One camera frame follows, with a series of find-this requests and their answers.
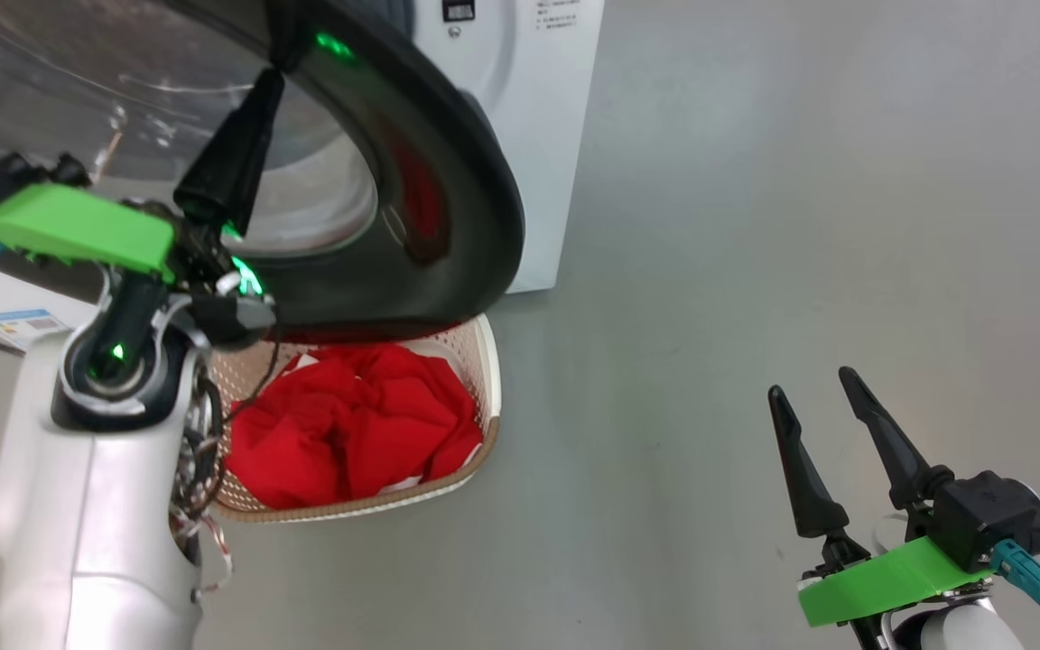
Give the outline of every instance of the basket rim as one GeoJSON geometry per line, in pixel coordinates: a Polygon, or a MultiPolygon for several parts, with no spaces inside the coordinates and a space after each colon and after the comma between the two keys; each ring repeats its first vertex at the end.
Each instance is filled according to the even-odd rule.
{"type": "Polygon", "coordinates": [[[217,499],[215,499],[215,513],[228,519],[234,519],[236,522],[283,523],[341,517],[343,515],[359,514],[363,510],[389,510],[389,508],[395,508],[400,502],[418,501],[422,496],[438,493],[438,491],[450,489],[451,486],[467,482],[484,465],[484,462],[488,461],[489,453],[496,446],[496,439],[499,437],[499,432],[500,417],[498,415],[492,416],[492,419],[488,422],[487,431],[484,432],[483,447],[479,447],[479,451],[475,452],[475,456],[471,458],[471,461],[467,465],[447,476],[410,487],[410,489],[401,489],[393,491],[393,493],[380,494],[368,498],[359,498],[356,501],[345,501],[331,505],[261,511],[237,510],[234,505],[228,505],[223,501],[223,492],[220,491],[217,499]]]}

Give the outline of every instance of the label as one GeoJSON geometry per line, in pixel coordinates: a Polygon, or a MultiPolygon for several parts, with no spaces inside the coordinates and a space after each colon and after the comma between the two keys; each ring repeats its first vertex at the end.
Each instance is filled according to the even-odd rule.
{"type": "Polygon", "coordinates": [[[45,334],[66,332],[70,329],[46,309],[0,313],[0,337],[21,349],[26,349],[31,341],[45,334]]]}
{"type": "Polygon", "coordinates": [[[475,0],[444,0],[444,22],[475,20],[475,0]]]}
{"type": "Polygon", "coordinates": [[[583,0],[537,0],[537,31],[564,29],[577,24],[583,0]]]}

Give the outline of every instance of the qr code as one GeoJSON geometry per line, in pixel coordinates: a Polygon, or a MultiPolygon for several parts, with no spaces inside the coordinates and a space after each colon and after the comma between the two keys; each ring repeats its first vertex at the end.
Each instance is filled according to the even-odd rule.
{"type": "Polygon", "coordinates": [[[61,330],[62,324],[53,318],[40,318],[28,322],[34,330],[61,330]]]}
{"type": "Polygon", "coordinates": [[[453,4],[448,7],[449,21],[470,21],[475,17],[475,8],[471,4],[453,4]]]}

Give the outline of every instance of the washing machine drum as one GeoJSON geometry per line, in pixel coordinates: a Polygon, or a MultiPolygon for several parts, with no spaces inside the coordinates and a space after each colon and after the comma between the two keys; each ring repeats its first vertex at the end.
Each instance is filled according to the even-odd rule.
{"type": "Polygon", "coordinates": [[[502,295],[523,248],[488,122],[412,45],[414,0],[0,0],[0,156],[70,152],[96,192],[167,202],[290,22],[256,210],[229,249],[285,338],[417,337],[502,295]]]}

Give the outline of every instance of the brown basket trim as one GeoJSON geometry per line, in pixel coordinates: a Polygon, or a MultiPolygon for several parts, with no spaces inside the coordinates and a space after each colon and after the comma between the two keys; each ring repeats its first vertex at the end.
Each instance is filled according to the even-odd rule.
{"type": "Polygon", "coordinates": [[[479,448],[479,451],[475,452],[475,457],[473,457],[471,462],[468,462],[467,465],[463,466],[463,468],[459,469],[458,472],[454,472],[453,474],[437,478],[437,480],[434,482],[427,482],[426,484],[410,487],[410,489],[394,491],[392,494],[381,494],[380,496],[360,498],[358,501],[347,501],[345,503],[334,503],[332,505],[320,505],[317,508],[264,510],[259,511],[259,513],[236,510],[234,505],[225,503],[223,501],[223,494],[219,494],[218,501],[215,503],[215,511],[228,519],[235,519],[237,522],[281,523],[302,521],[302,519],[320,519],[323,517],[344,515],[347,513],[358,513],[358,511],[361,510],[370,510],[371,508],[387,506],[399,501],[408,501],[410,498],[416,498],[418,496],[433,493],[433,491],[454,486],[456,484],[459,484],[459,482],[463,482],[468,476],[471,476],[471,474],[474,474],[475,470],[479,469],[480,465],[484,465],[484,461],[488,460],[488,453],[491,453],[492,448],[496,446],[496,437],[499,436],[499,416],[492,417],[492,419],[488,422],[487,432],[484,433],[484,447],[479,448]]]}

